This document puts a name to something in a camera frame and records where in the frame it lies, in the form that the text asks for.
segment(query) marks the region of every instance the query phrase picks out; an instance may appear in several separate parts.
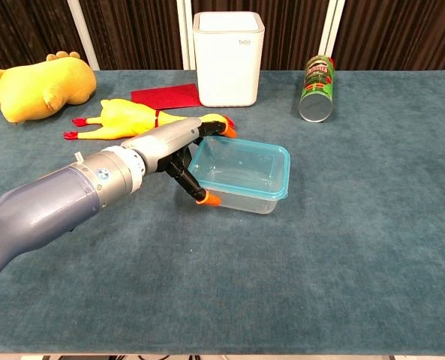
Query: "red cloth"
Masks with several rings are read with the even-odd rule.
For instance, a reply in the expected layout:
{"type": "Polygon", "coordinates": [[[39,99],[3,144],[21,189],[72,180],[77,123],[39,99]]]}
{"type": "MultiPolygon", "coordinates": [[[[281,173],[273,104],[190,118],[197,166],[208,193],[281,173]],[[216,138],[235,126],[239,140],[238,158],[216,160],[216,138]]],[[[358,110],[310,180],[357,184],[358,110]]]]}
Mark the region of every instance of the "red cloth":
{"type": "Polygon", "coordinates": [[[155,110],[202,106],[195,84],[136,90],[131,92],[131,98],[134,103],[144,104],[155,110]]]}

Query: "dark brown curtain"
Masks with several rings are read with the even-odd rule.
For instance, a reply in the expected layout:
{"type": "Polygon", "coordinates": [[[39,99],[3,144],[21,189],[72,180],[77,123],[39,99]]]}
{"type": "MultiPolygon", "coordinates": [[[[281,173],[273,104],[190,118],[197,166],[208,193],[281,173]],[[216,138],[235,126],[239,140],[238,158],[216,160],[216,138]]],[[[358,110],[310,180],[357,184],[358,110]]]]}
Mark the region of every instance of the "dark brown curtain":
{"type": "Polygon", "coordinates": [[[445,0],[347,0],[333,57],[343,70],[445,69],[445,0]]]}
{"type": "Polygon", "coordinates": [[[201,11],[253,11],[266,27],[263,70],[302,70],[317,55],[329,0],[192,0],[201,11]]]}
{"type": "Polygon", "coordinates": [[[102,70],[182,69],[176,0],[80,0],[102,70]]]}
{"type": "Polygon", "coordinates": [[[59,50],[86,60],[66,1],[0,0],[0,68],[42,62],[59,50]]]}

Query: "pringles can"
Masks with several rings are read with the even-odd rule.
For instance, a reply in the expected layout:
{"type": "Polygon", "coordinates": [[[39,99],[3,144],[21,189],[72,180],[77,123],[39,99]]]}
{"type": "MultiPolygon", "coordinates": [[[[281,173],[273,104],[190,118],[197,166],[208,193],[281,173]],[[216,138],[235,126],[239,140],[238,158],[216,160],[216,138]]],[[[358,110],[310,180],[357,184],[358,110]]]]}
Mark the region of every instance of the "pringles can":
{"type": "Polygon", "coordinates": [[[299,113],[308,122],[323,122],[332,112],[334,61],[329,56],[311,58],[305,67],[299,113]]]}

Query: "stuffed animal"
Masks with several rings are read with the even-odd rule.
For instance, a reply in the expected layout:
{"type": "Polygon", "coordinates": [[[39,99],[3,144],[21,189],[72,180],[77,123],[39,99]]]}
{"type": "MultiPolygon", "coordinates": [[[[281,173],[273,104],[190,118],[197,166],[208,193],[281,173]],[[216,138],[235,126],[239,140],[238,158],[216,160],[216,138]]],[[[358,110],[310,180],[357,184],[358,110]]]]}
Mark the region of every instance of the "stuffed animal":
{"type": "Polygon", "coordinates": [[[38,64],[0,70],[0,110],[8,122],[46,118],[65,103],[85,103],[95,75],[76,52],[49,54],[38,64]]]}
{"type": "MultiPolygon", "coordinates": [[[[159,110],[151,109],[141,103],[133,103],[129,100],[102,100],[101,104],[102,112],[97,118],[75,118],[72,120],[76,126],[99,124],[102,125],[101,128],[85,133],[69,131],[64,133],[64,138],[66,140],[114,140],[121,137],[135,137],[157,126],[169,124],[170,122],[187,117],[170,115],[159,110]]],[[[208,114],[201,116],[200,119],[203,122],[223,122],[226,124],[226,130],[222,135],[226,137],[237,137],[237,133],[233,129],[234,123],[226,116],[208,114]]]]}

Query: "yellow rubber chicken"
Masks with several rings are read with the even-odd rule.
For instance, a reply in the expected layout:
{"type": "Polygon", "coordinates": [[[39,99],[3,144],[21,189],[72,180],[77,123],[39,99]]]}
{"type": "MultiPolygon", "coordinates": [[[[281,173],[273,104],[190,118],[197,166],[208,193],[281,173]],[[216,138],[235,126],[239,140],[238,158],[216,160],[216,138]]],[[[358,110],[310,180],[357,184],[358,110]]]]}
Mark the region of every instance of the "yellow rubber chicken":
{"type": "Polygon", "coordinates": [[[46,118],[65,103],[85,103],[95,86],[94,72],[77,52],[59,51],[37,64],[0,70],[0,110],[13,123],[46,118]]]}
{"type": "MultiPolygon", "coordinates": [[[[98,124],[102,125],[102,127],[85,133],[69,131],[64,133],[64,138],[66,140],[114,140],[121,137],[135,137],[157,126],[176,122],[187,117],[170,115],[129,100],[102,100],[101,104],[102,112],[97,118],[75,118],[72,122],[76,126],[98,124]]],[[[227,116],[208,114],[201,116],[200,120],[202,122],[223,122],[226,124],[226,129],[221,135],[237,137],[237,132],[233,129],[234,124],[227,116]]]]}

